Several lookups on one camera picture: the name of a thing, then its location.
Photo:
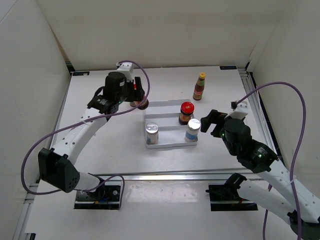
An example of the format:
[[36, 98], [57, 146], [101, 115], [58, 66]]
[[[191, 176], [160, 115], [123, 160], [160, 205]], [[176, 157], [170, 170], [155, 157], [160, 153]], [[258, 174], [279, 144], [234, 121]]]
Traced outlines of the red-lid sauce jar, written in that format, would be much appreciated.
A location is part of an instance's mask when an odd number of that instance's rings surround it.
[[179, 123], [181, 125], [187, 125], [189, 120], [192, 119], [192, 115], [194, 113], [195, 106], [190, 101], [185, 101], [180, 106], [180, 115], [179, 115]]
[[129, 104], [132, 108], [138, 106], [139, 110], [145, 110], [149, 106], [149, 100], [146, 98], [144, 101], [135, 101], [136, 99], [135, 90], [136, 90], [136, 84], [132, 83], [129, 88], [129, 97], [128, 97]]

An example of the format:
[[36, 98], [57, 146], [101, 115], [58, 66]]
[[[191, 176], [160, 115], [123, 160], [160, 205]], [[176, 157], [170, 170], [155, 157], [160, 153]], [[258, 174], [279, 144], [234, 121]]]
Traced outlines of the white silver-cap shaker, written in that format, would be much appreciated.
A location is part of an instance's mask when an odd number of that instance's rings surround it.
[[159, 126], [155, 122], [149, 122], [145, 126], [146, 143], [148, 145], [158, 144]]
[[201, 122], [196, 118], [190, 119], [187, 123], [187, 129], [184, 136], [185, 141], [196, 142], [198, 140], [198, 133], [200, 129]]

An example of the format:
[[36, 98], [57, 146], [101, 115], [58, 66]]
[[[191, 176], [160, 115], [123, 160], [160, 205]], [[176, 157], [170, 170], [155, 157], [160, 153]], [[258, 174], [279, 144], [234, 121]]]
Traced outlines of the tall sauce bottle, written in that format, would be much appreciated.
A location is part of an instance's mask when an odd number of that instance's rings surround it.
[[194, 86], [194, 91], [193, 91], [193, 99], [196, 101], [200, 101], [203, 96], [204, 88], [205, 88], [205, 78], [206, 78], [206, 73], [201, 72], [198, 76], [198, 80]]

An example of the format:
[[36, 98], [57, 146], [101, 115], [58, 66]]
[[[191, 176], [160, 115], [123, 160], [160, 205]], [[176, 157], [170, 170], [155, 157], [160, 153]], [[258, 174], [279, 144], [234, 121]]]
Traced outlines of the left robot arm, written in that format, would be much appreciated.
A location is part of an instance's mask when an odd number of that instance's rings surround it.
[[144, 97], [140, 77], [128, 80], [120, 71], [110, 72], [77, 125], [51, 149], [43, 148], [38, 153], [40, 179], [65, 193], [77, 190], [87, 192], [93, 200], [103, 198], [102, 181], [92, 174], [79, 172], [75, 163], [96, 132], [117, 113], [121, 103], [141, 102]]

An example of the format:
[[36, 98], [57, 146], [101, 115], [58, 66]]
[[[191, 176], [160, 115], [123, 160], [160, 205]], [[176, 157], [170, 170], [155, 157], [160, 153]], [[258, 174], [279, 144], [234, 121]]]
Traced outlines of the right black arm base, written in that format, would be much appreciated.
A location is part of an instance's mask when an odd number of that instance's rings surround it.
[[209, 194], [212, 212], [257, 211], [256, 203], [239, 196], [237, 190], [247, 178], [239, 173], [232, 174], [224, 184], [211, 184], [205, 190]]

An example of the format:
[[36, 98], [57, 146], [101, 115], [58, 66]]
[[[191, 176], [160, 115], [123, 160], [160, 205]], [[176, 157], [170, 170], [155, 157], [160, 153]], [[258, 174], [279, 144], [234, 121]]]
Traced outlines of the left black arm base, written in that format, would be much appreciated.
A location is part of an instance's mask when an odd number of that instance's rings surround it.
[[74, 206], [75, 210], [120, 210], [124, 193], [122, 183], [107, 182], [94, 192], [77, 191]]

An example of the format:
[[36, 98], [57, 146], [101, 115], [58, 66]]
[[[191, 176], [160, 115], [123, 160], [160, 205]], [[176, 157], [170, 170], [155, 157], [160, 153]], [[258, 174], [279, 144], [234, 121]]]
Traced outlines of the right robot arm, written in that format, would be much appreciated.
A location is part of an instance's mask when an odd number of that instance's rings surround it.
[[234, 173], [224, 183], [227, 198], [240, 197], [260, 205], [285, 221], [303, 240], [320, 238], [320, 199], [290, 176], [289, 170], [267, 145], [253, 139], [251, 129], [242, 119], [213, 109], [200, 122], [203, 133], [214, 124], [211, 135], [222, 139], [230, 155], [279, 193], [273, 194]]

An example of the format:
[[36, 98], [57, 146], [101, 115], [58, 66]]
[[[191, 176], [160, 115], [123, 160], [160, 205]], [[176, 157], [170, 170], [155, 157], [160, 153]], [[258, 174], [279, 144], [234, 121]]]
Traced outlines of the white divided organizer tray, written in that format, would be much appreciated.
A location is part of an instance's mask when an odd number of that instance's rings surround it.
[[158, 125], [158, 142], [146, 144], [148, 149], [182, 148], [197, 145], [197, 141], [187, 142], [185, 134], [187, 125], [179, 123], [181, 105], [190, 99], [167, 101], [150, 101], [144, 112], [144, 123], [151, 122]]

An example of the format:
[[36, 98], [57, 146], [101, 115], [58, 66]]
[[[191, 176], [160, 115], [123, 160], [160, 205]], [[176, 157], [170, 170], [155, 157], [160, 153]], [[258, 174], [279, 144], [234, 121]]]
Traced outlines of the left black corner label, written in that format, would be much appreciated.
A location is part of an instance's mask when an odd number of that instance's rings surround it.
[[88, 76], [89, 74], [89, 71], [76, 71], [72, 73], [72, 76]]

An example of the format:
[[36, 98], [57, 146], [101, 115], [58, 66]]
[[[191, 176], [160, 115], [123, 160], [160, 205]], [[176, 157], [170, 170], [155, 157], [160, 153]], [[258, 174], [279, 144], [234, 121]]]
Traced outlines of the black corner label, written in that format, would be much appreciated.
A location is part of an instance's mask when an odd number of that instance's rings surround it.
[[89, 71], [76, 71], [72, 73], [72, 76], [88, 76], [89, 74]]
[[219, 67], [220, 70], [237, 70], [235, 65], [223, 65]]

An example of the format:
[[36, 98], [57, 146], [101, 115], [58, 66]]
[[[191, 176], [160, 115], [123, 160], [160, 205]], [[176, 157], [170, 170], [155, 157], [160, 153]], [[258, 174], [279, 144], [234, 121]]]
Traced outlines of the right black corner label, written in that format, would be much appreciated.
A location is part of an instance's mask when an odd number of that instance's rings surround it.
[[220, 70], [237, 70], [235, 65], [223, 65], [219, 67]]

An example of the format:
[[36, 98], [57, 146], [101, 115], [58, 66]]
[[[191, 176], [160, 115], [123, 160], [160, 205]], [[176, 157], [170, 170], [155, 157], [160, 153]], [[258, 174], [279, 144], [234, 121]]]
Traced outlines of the aluminium frame rail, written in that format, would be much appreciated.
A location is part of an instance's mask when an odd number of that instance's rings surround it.
[[123, 172], [123, 173], [95, 173], [95, 175], [106, 179], [112, 175], [120, 175], [126, 181], [224, 181], [232, 174], [238, 173], [251, 181], [263, 181], [255, 173], [244, 168], [225, 169], [198, 169], [198, 170], [175, 170], [175, 171], [147, 171], [147, 172]]

